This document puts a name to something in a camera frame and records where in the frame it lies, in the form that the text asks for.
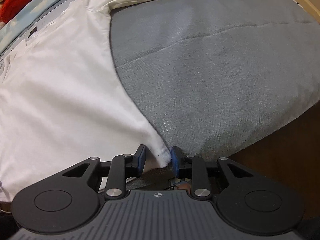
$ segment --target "grey ribbed plate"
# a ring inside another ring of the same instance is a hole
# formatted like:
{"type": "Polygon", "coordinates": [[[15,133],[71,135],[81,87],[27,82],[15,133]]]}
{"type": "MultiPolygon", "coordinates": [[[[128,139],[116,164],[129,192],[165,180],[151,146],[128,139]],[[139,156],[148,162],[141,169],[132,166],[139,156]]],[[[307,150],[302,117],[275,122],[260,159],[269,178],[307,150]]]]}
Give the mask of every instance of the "grey ribbed plate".
{"type": "Polygon", "coordinates": [[[12,240],[299,240],[294,233],[253,236],[226,224],[208,201],[191,199],[185,190],[132,190],[108,201],[87,225],[61,235],[21,229],[12,240]]]}

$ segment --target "round metal bolt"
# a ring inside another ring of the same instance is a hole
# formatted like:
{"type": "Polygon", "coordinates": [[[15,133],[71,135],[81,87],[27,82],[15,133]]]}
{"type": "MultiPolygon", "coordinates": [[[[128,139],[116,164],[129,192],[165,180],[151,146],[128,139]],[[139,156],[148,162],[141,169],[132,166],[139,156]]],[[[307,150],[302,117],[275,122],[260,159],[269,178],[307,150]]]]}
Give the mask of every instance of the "round metal bolt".
{"type": "Polygon", "coordinates": [[[111,188],[108,189],[106,193],[110,197],[118,197],[122,194],[122,191],[119,188],[111,188]]]}
{"type": "Polygon", "coordinates": [[[205,188],[199,188],[195,190],[195,195],[198,197],[207,197],[210,195],[210,191],[205,188]]]}

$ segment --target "light blue fabric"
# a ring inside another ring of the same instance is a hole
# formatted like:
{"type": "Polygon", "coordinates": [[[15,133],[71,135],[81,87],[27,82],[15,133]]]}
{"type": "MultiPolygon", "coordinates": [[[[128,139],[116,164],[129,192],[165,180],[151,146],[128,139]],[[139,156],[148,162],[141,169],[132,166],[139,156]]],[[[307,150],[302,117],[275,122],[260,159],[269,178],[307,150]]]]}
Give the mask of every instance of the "light blue fabric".
{"type": "Polygon", "coordinates": [[[0,30],[0,54],[45,10],[59,0],[32,0],[0,30]]]}

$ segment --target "brown wooden floor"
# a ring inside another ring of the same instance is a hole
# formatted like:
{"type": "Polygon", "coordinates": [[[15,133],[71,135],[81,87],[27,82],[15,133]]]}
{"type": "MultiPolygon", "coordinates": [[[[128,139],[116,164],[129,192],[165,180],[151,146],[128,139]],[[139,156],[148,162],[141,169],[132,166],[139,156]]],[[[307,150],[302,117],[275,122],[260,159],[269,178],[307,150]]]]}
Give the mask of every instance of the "brown wooden floor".
{"type": "Polygon", "coordinates": [[[299,192],[305,219],[320,216],[320,103],[230,158],[299,192]]]}

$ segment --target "white fabric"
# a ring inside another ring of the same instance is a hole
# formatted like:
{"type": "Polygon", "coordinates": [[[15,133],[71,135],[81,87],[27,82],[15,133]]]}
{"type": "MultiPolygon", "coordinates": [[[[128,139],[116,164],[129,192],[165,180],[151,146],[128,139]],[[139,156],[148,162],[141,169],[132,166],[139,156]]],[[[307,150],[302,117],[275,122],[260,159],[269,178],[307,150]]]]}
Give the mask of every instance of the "white fabric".
{"type": "Polygon", "coordinates": [[[145,1],[74,1],[5,58],[0,201],[90,156],[109,161],[134,154],[139,144],[153,153],[144,171],[169,163],[160,136],[123,89],[110,51],[110,10],[145,1]]]}

